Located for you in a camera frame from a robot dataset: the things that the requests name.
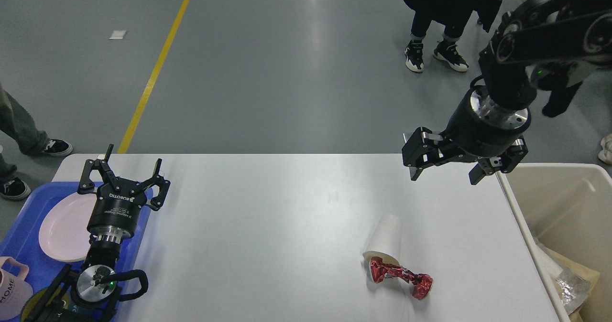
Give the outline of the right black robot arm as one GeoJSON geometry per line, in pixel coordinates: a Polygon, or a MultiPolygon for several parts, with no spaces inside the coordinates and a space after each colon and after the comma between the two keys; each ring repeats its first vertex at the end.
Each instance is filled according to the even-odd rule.
{"type": "MultiPolygon", "coordinates": [[[[453,70],[468,64],[457,50],[472,13],[490,31],[503,0],[403,0],[415,12],[406,66],[424,68],[423,39],[430,23],[445,26],[434,57],[453,70]]],[[[404,166],[416,181],[430,167],[475,163],[476,185],[496,172],[511,172],[528,153],[523,133],[531,124],[529,105],[548,91],[546,117],[564,113],[584,80],[611,67],[611,0],[525,0],[502,16],[481,50],[481,74],[451,116],[446,128],[416,128],[402,148],[404,166]]]]}

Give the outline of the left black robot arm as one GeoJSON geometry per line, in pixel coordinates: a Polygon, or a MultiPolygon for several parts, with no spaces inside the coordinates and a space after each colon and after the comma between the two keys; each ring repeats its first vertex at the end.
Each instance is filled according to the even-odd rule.
{"type": "Polygon", "coordinates": [[[144,270],[118,270],[122,243],[136,235],[144,207],[159,211],[170,189],[157,159],[144,181],[116,176],[109,165],[110,144],[101,159],[85,162],[77,193],[96,200],[86,231],[89,248],[83,265],[64,265],[37,300],[22,310],[24,322],[110,322],[120,302],[136,300],[149,288],[144,270]]]}

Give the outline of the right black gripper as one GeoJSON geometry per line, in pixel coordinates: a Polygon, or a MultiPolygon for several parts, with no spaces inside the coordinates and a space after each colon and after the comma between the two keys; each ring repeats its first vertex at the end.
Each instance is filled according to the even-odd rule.
{"type": "Polygon", "coordinates": [[[532,121],[528,108],[507,109],[494,102],[486,86],[470,87],[445,130],[419,127],[411,144],[402,147],[410,179],[417,181],[426,168],[450,162],[476,161],[469,172],[471,185],[496,172],[512,172],[526,157],[523,133],[532,121]]]}

